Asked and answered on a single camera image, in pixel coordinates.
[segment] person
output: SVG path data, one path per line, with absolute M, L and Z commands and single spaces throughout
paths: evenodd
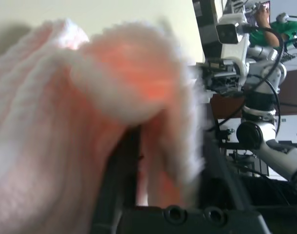
M 297 22 L 288 21 L 287 23 L 273 22 L 269 23 L 268 19 L 270 11 L 268 8 L 261 6 L 255 14 L 255 19 L 259 27 L 271 28 L 281 34 L 284 41 L 293 37 L 293 33 L 297 33 Z M 278 38 L 270 32 L 257 31 L 250 34 L 251 46 L 271 46 L 278 47 Z

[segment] screw hole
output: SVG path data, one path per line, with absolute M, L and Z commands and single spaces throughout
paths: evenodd
M 176 208 L 173 208 L 169 211 L 169 216 L 171 219 L 173 219 L 175 221 L 178 221 L 182 218 L 181 211 Z
M 209 217 L 214 223 L 220 223 L 222 221 L 222 215 L 218 211 L 211 211 Z

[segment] person's hand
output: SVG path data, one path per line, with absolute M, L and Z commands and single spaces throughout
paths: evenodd
M 267 27 L 269 25 L 268 19 L 270 17 L 269 8 L 261 5 L 255 13 L 255 19 L 259 27 Z

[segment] fluffy towel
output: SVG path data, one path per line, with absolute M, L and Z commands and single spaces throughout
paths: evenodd
M 200 105 L 176 49 L 139 22 L 89 41 L 59 20 L 0 58 L 0 234 L 86 233 L 105 162 L 140 124 L 138 202 L 192 205 Z

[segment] robotic arm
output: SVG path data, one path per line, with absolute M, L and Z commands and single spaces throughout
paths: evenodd
M 247 27 L 244 10 L 240 13 L 224 15 L 216 26 L 219 40 L 223 44 L 219 64 L 232 61 L 231 68 L 228 66 L 227 70 L 236 73 L 233 77 L 237 78 L 237 85 L 228 87 L 224 94 L 231 91 L 234 93 L 235 90 L 239 92 L 244 85 L 255 87 L 251 92 L 246 92 L 242 120 L 236 135 L 240 144 L 251 150 L 297 189 L 297 148 L 279 144 L 275 140 L 277 133 L 273 91 L 279 93 L 279 86 L 286 77 L 286 68 L 282 63 L 277 63 L 280 55 L 275 49 L 249 48 L 249 34 L 245 30 Z M 216 70 L 215 73 L 224 74 L 225 71 Z M 223 78 L 228 80 L 230 76 L 231 74 L 228 73 L 228 76 Z M 256 86 L 260 79 L 266 76 L 267 82 Z M 217 84 L 218 78 L 222 79 L 219 75 L 211 76 L 206 84 Z

